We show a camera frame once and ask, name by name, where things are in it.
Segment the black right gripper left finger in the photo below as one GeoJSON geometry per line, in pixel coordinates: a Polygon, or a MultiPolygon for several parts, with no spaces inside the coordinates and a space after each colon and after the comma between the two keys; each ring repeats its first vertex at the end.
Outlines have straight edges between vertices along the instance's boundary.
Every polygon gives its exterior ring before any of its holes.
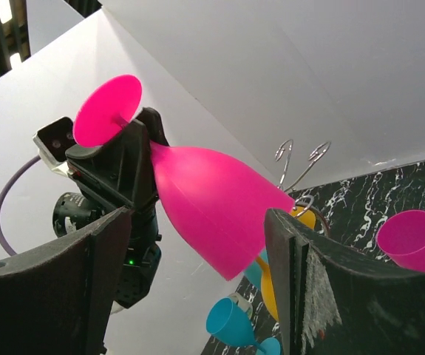
{"type": "Polygon", "coordinates": [[[0,354],[99,354],[130,231],[120,208],[0,260],[0,354]]]}

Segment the orange wine glass front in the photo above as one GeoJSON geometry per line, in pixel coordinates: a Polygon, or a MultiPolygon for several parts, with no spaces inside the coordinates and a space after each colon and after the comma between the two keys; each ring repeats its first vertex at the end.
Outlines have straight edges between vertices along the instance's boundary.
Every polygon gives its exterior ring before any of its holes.
{"type": "Polygon", "coordinates": [[[269,265],[261,257],[257,257],[255,261],[258,263],[259,267],[262,270],[261,293],[263,302],[270,315],[275,319],[276,322],[278,322],[279,316],[271,278],[271,270],[269,268],[269,265]]]}

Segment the orange wine glass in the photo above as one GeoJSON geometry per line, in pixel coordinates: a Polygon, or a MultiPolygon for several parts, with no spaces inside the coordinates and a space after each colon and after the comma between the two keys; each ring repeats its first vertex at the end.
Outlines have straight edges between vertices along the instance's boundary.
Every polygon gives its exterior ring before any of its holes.
{"type": "Polygon", "coordinates": [[[304,214],[298,217],[305,208],[297,206],[295,209],[290,211],[290,215],[295,217],[300,223],[306,225],[309,229],[314,229],[316,225],[316,216],[311,210],[307,210],[304,214]]]}
{"type": "Polygon", "coordinates": [[[279,316],[271,278],[271,270],[269,268],[269,265],[261,257],[257,257],[255,261],[258,263],[259,267],[262,270],[261,293],[263,302],[270,315],[275,319],[276,322],[278,322],[279,316]]]}

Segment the pink wine glass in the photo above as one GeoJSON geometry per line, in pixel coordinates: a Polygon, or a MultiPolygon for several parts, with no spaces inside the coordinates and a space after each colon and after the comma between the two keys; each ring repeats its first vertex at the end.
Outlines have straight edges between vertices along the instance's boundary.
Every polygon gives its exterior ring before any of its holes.
{"type": "Polygon", "coordinates": [[[378,230],[376,240],[398,266],[425,272],[425,211],[413,209],[395,214],[378,230]]]}
{"type": "MultiPolygon", "coordinates": [[[[105,146],[140,116],[142,84],[119,75],[82,104],[74,139],[105,146]]],[[[224,279],[242,273],[265,247],[268,209],[290,212],[295,201],[242,161],[213,149],[169,146],[162,127],[149,136],[154,179],[162,206],[177,233],[224,279]]]]}

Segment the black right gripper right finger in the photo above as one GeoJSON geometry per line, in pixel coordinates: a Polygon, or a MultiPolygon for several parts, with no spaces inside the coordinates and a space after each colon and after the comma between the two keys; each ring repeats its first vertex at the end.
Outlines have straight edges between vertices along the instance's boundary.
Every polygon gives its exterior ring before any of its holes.
{"type": "Polygon", "coordinates": [[[425,354],[425,273],[374,260],[269,209],[285,354],[425,354]]]}

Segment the pink wine glass front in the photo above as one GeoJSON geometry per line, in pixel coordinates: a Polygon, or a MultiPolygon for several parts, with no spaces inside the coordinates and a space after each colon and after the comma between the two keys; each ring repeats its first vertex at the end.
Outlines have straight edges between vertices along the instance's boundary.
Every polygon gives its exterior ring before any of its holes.
{"type": "MultiPolygon", "coordinates": [[[[142,84],[119,75],[82,104],[74,139],[105,146],[140,116],[142,84]]],[[[149,136],[154,179],[162,206],[177,233],[224,279],[242,273],[265,247],[268,209],[290,212],[295,201],[242,161],[213,149],[169,146],[162,127],[149,136]]]]}

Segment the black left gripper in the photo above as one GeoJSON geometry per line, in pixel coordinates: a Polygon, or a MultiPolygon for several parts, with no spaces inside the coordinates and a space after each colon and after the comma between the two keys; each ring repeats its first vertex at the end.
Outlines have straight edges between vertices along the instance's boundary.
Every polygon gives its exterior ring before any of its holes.
{"type": "MultiPolygon", "coordinates": [[[[95,148],[78,144],[66,151],[72,179],[81,191],[105,206],[145,209],[157,195],[150,143],[168,145],[160,113],[144,107],[110,141],[95,148]]],[[[83,228],[103,217],[108,209],[81,193],[66,192],[52,213],[57,237],[83,228]]],[[[161,259],[156,208],[132,215],[129,245],[118,281],[115,302],[132,307],[149,293],[161,259]]]]}

